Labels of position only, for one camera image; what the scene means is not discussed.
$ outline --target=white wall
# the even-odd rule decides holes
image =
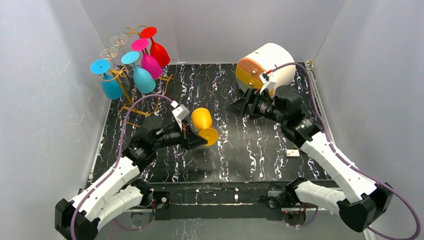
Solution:
[[[105,45],[125,27],[143,24],[158,28],[154,39],[174,63],[237,63],[269,42],[296,61],[315,59],[345,0],[81,2]]]
[[[85,186],[109,107],[104,45],[79,0],[1,1],[0,44],[1,239],[63,239],[55,205]]]
[[[423,56],[422,0],[347,0],[313,68],[338,147],[361,169],[402,193],[421,220]],[[408,237],[415,222],[393,198],[374,227]]]

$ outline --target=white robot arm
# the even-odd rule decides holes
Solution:
[[[149,116],[132,138],[122,156],[98,180],[70,201],[60,200],[55,207],[55,229],[67,240],[93,240],[109,221],[135,206],[148,206],[153,189],[136,178],[157,156],[156,149],[180,145],[185,151],[206,145],[185,118],[189,111],[180,105],[172,111],[175,122],[163,127],[162,118]],[[124,185],[131,183],[120,191]],[[75,237],[71,234],[72,217]]]
[[[302,99],[289,85],[279,86],[273,98],[263,90],[248,89],[241,99],[227,110],[250,119],[265,117],[280,123],[284,136],[300,150],[310,155],[331,176],[341,191],[318,186],[299,177],[285,186],[278,197],[269,198],[282,206],[309,203],[327,209],[341,217],[346,225],[362,232],[383,214],[393,194],[369,178],[357,173],[344,154],[330,144],[322,126],[302,112]],[[337,155],[350,164],[343,163]]]

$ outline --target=marbled pattern surface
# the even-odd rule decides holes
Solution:
[[[279,125],[264,118],[239,118],[225,107],[243,94],[237,85],[235,64],[171,65],[164,69],[174,80],[168,84],[166,96],[184,104],[190,111],[209,109],[213,126],[219,133],[218,142],[210,147],[199,147],[183,154],[179,146],[158,150],[158,156],[142,174],[148,182],[234,182],[282,181],[298,176],[308,179],[328,179],[329,176],[307,154],[287,158],[285,150],[294,144],[283,136]],[[164,81],[157,81],[155,93],[163,93]],[[312,115],[309,85],[296,71],[291,85],[298,90],[303,108]],[[116,160],[121,124],[118,111],[126,103],[122,97],[112,101],[97,154],[93,181],[100,177]],[[156,99],[148,99],[142,109],[151,112]],[[171,106],[164,101],[156,113],[171,121]],[[131,121],[141,124],[145,117],[134,114]],[[125,140],[137,133],[137,127],[128,125]]]

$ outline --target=cyan wine glass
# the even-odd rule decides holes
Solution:
[[[134,67],[133,78],[135,85],[142,94],[148,94],[155,90],[156,82],[147,70],[136,66],[135,62],[139,57],[140,53],[130,51],[121,58],[121,62],[125,65],[132,64]]]
[[[114,76],[106,74],[111,68],[109,61],[105,59],[95,60],[91,66],[90,71],[93,74],[103,75],[103,81],[101,81],[101,88],[108,99],[119,99],[124,92],[119,86],[118,82],[114,79]]]
[[[158,61],[147,54],[144,50],[147,48],[147,45],[149,45],[149,40],[140,38],[135,40],[131,44],[131,48],[134,51],[142,51],[143,52],[143,58],[141,59],[141,67],[146,69],[147,72],[150,73],[150,75],[153,77],[153,79],[157,79],[162,75],[162,68],[159,65]]]

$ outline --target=purple cable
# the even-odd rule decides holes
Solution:
[[[308,226],[309,224],[311,224],[314,220],[315,220],[315,218],[317,217],[317,215],[318,215],[318,209],[319,209],[320,207],[319,206],[317,206],[316,207],[316,209],[315,209],[315,213],[313,214],[313,216],[312,216],[312,218],[307,222],[307,223],[305,223],[305,224],[303,224],[303,225],[299,225],[299,228],[302,228],[302,227],[306,227],[306,226]],[[271,221],[271,223],[273,223],[273,224],[278,224],[278,225],[283,225],[283,226],[287,226],[287,225],[284,225],[284,224],[281,224],[281,223],[279,223],[279,222],[272,222]]]
[[[121,133],[120,133],[120,139],[118,142],[118,156],[116,159],[115,164],[113,165],[113,168],[116,168],[119,164],[119,161],[121,159],[121,155],[122,155],[122,145],[124,143],[124,135],[125,135],[125,128],[127,126],[128,120],[130,118],[130,113],[131,111],[136,107],[137,104],[139,104],[141,101],[143,101],[144,99],[150,98],[150,97],[159,97],[159,98],[164,98],[166,100],[168,100],[170,103],[173,102],[173,100],[171,100],[169,97],[165,96],[165,95],[161,95],[161,94],[149,94],[149,95],[144,95],[142,96],[140,99],[138,99],[137,101],[134,102],[134,104],[129,108],[128,112],[125,115],[125,119],[123,120],[122,123],[122,128],[121,128]],[[102,185],[102,183],[104,183],[113,173],[114,173],[114,169],[112,169],[95,187],[98,188],[100,187],[100,185]],[[84,198],[81,200],[81,202],[78,204],[78,206],[76,207],[75,211],[73,212],[72,218],[70,220],[70,237],[72,238],[72,240],[77,240],[77,237],[75,235],[75,219],[77,218],[77,213],[80,211],[81,206],[84,204],[84,202],[90,197],[90,195],[94,192],[95,188],[92,188],[87,195],[84,196]]]
[[[302,64],[300,64],[300,63],[289,62],[289,63],[283,64],[281,66],[278,66],[278,67],[274,68],[272,70],[272,72],[275,72],[278,69],[284,68],[284,67],[289,66],[289,65],[296,65],[296,66],[298,66],[303,71],[303,73],[306,74],[306,79],[307,79],[307,81],[309,83],[309,87],[310,87],[310,95],[312,97],[313,108],[315,110],[316,116],[318,117],[319,121],[321,122],[322,126],[324,127],[325,138],[327,139],[327,142],[329,143],[329,147],[331,148],[331,150],[333,151],[333,153],[335,153],[335,155],[337,156],[338,159],[340,159],[344,164],[346,164],[346,165],[348,165],[348,166],[351,167],[352,165],[350,165],[350,163],[348,161],[346,161],[339,153],[337,153],[336,152],[336,148],[333,146],[334,143],[331,141],[330,133],[329,133],[329,130],[327,128],[327,125],[325,124],[324,119],[321,116],[321,114],[319,112],[319,109],[317,107],[314,90],[312,89],[312,84],[313,84],[312,83],[312,79],[309,76],[308,71],[306,70],[306,68]],[[369,175],[368,173],[360,170],[357,167],[353,167],[351,169],[353,171],[355,171],[355,172],[357,172],[357,173],[359,173],[359,174],[361,174],[361,175],[363,175],[363,176],[365,176],[365,177],[373,180],[377,184],[379,184],[379,185],[383,186],[384,188],[388,189],[392,194],[396,195],[406,205],[406,207],[410,210],[410,212],[412,213],[412,216],[413,216],[413,218],[415,220],[415,223],[416,223],[415,233],[412,236],[408,237],[408,238],[396,238],[396,237],[388,236],[388,235],[385,235],[385,234],[383,234],[381,232],[378,232],[378,231],[372,229],[371,227],[367,227],[367,228],[371,232],[379,235],[380,237],[383,237],[383,238],[389,239],[389,240],[414,240],[414,239],[416,239],[418,237],[418,235],[420,235],[420,232],[421,232],[421,222],[420,222],[420,219],[418,218],[417,212],[414,210],[414,208],[411,206],[411,204],[398,191],[394,190],[393,188],[391,188],[390,186],[388,186],[384,182],[381,182],[381,181],[377,180],[375,177]]]
[[[316,207],[316,209],[315,209],[315,213],[313,214],[312,218],[311,218],[311,219],[310,219],[307,223],[305,223],[305,224],[303,224],[303,225],[300,225],[300,226],[299,226],[300,228],[308,226],[309,224],[311,224],[311,223],[315,220],[315,218],[316,218],[316,217],[317,217],[317,215],[318,215],[318,208],[320,208],[320,207],[319,207],[319,206],[317,206],[317,207]]]
[[[124,226],[124,225],[120,224],[120,223],[117,221],[117,219],[116,219],[116,218],[114,218],[114,219],[113,219],[113,222],[114,222],[116,225],[118,225],[118,227],[120,227],[121,229],[124,229],[124,230],[127,230],[127,231],[140,231],[141,229],[144,229],[144,228],[146,228],[146,227],[150,226],[150,225],[153,223],[153,221],[151,221],[151,222],[149,222],[149,223],[147,223],[146,225],[141,226],[141,227],[127,227],[127,226]]]
[[[112,227],[110,228],[110,233],[109,233],[109,237],[107,238],[107,240],[112,240],[112,235],[114,234],[114,229],[115,229],[115,223],[112,222]]]

